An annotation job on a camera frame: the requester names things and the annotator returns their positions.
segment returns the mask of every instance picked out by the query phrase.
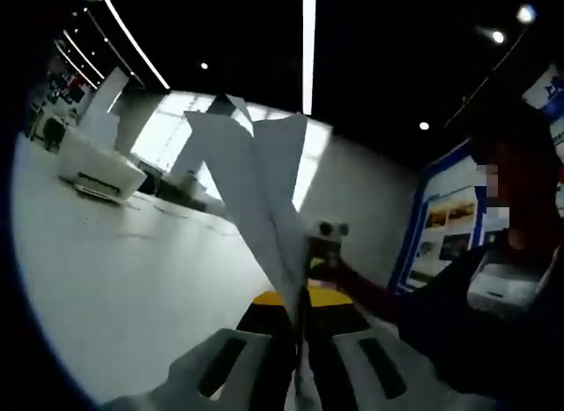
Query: display board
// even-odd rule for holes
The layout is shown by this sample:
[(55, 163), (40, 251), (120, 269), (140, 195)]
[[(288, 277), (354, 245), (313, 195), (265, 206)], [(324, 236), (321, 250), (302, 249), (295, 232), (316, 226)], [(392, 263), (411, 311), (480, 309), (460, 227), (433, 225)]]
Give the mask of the display board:
[[(553, 65), (523, 94), (523, 99), (540, 109), (551, 123), (556, 151), (564, 162), (562, 81)], [(476, 163), (469, 155), (467, 143), (423, 172), (390, 289), (403, 293), (425, 286), (462, 252), (493, 242), (508, 227), (508, 209), (487, 208), (485, 187), (477, 187), (477, 180)], [(556, 204), (564, 216), (562, 183)]]

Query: person's arm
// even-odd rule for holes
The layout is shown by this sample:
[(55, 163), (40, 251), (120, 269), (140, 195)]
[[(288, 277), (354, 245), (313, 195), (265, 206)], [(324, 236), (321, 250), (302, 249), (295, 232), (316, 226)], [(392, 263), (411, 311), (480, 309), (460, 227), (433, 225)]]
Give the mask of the person's arm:
[(309, 278), (334, 283), (337, 290), (350, 296), (374, 316), (393, 325), (397, 323), (401, 298), (361, 276), (344, 261), (339, 260), (334, 266), (317, 266)]

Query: white floor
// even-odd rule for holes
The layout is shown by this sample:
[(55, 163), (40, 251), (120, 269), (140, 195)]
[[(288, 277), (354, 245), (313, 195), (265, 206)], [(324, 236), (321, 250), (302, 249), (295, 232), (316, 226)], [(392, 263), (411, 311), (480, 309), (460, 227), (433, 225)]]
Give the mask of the white floor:
[(235, 327), (270, 282), (231, 223), (136, 193), (130, 206), (81, 198), (56, 155), (19, 140), (13, 228), (43, 331), (96, 401), (162, 383), (170, 363)]

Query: yellow object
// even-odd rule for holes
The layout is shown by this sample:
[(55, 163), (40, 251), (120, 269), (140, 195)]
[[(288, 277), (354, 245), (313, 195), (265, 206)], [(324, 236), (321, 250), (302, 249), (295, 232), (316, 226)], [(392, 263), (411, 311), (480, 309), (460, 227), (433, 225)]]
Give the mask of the yellow object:
[[(317, 286), (308, 286), (309, 297), (311, 304), (314, 307), (329, 307), (331, 305), (344, 305), (353, 303), (351, 298), (343, 295), (333, 289), (320, 288)], [(256, 305), (282, 305), (284, 301), (282, 297), (274, 291), (264, 292), (262, 295), (257, 296), (253, 301)]]

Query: black ceiling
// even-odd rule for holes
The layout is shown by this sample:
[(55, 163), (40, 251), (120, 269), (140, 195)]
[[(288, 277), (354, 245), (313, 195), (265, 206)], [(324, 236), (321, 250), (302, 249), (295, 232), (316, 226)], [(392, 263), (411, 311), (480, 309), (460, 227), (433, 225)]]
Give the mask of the black ceiling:
[[(520, 95), (544, 70), (556, 0), (317, 0), (312, 117), (378, 153), (420, 168), (462, 141), (465, 114)], [(141, 49), (174, 90), (231, 93), (301, 110), (301, 0), (112, 0)], [(523, 30), (520, 4), (537, 22), (480, 91), (444, 128)], [(103, 2), (70, 17), (68, 32), (104, 74), (121, 65), (93, 17), (138, 79), (163, 91)], [(502, 30), (494, 45), (477, 27)], [(83, 63), (73, 48), (73, 61)], [(209, 65), (203, 70), (200, 63)], [(88, 66), (94, 83), (99, 78)], [(421, 131), (426, 121), (430, 130)]]

